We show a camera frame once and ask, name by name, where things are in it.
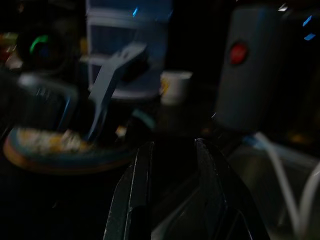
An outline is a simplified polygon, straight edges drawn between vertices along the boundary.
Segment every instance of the red button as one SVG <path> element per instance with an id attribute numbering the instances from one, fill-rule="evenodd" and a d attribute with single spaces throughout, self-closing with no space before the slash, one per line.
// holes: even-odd
<path id="1" fill-rule="evenodd" d="M 230 50 L 230 63 L 232 65 L 242 64 L 248 54 L 248 48 L 244 43 L 236 43 Z"/>

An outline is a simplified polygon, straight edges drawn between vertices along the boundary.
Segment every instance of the white cable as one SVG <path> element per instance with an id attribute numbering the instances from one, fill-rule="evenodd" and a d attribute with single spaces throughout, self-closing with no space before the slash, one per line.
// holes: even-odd
<path id="1" fill-rule="evenodd" d="M 307 228 L 310 221 L 311 209 L 315 199 L 315 194 L 320 182 L 320 163 L 315 167 L 315 169 L 310 174 L 306 184 L 304 185 L 301 201 L 300 201 L 300 223 L 299 223 L 299 233 L 302 237 L 305 237 L 307 233 Z"/>
<path id="2" fill-rule="evenodd" d="M 270 140 L 261 132 L 258 132 L 254 135 L 254 137 L 263 145 L 266 153 L 268 154 L 269 158 L 271 159 L 272 165 L 274 167 L 276 176 L 278 178 L 280 188 L 284 197 L 284 201 L 288 208 L 289 217 L 291 219 L 292 227 L 294 233 L 299 236 L 299 211 L 294 199 L 294 195 L 292 193 L 292 189 L 289 185 L 286 173 L 282 166 L 281 160 L 275 151 Z"/>

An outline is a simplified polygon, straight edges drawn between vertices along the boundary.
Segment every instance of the white cup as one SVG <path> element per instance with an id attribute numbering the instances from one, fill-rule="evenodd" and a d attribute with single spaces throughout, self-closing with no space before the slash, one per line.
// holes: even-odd
<path id="1" fill-rule="evenodd" d="M 183 103 L 188 94 L 192 74 L 188 71 L 164 71 L 161 74 L 161 103 L 164 105 Z"/>

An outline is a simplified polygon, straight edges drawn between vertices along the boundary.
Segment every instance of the blue light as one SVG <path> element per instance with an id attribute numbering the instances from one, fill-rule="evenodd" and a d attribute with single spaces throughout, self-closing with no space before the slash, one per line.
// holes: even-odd
<path id="1" fill-rule="evenodd" d="M 132 13 L 132 17 L 135 17 L 137 15 L 137 12 L 138 12 L 138 7 L 136 7 Z"/>
<path id="2" fill-rule="evenodd" d="M 305 25 L 307 25 L 307 23 L 311 20 L 311 18 L 312 18 L 312 15 L 309 16 L 309 17 L 303 22 L 302 27 L 304 27 Z"/>
<path id="3" fill-rule="evenodd" d="M 308 34 L 307 36 L 304 37 L 304 40 L 309 41 L 309 40 L 313 39 L 315 36 L 316 36 L 315 34 L 310 33 L 310 34 Z"/>

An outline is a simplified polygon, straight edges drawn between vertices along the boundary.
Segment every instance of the green light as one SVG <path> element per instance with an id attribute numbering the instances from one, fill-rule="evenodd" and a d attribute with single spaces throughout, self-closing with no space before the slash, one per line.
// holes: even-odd
<path id="1" fill-rule="evenodd" d="M 35 47 L 38 43 L 47 43 L 48 42 L 48 35 L 42 35 L 42 36 L 38 36 L 34 41 L 33 43 L 31 44 L 31 47 L 30 47 L 30 53 L 32 54 L 33 51 L 35 50 Z"/>

